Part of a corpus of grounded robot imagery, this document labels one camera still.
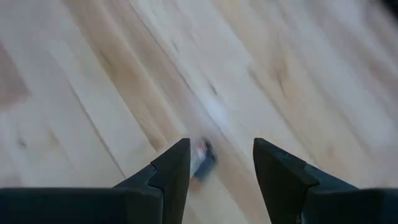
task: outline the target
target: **light wood flooring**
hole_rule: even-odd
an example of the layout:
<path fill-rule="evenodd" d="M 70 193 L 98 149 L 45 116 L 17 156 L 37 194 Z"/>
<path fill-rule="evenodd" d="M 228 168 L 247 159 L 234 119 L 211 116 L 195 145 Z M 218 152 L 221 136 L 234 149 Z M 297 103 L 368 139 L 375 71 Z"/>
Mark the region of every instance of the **light wood flooring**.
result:
<path fill-rule="evenodd" d="M 0 187 L 111 187 L 182 137 L 184 223 L 269 223 L 252 142 L 398 187 L 398 26 L 368 0 L 0 1 Z"/>

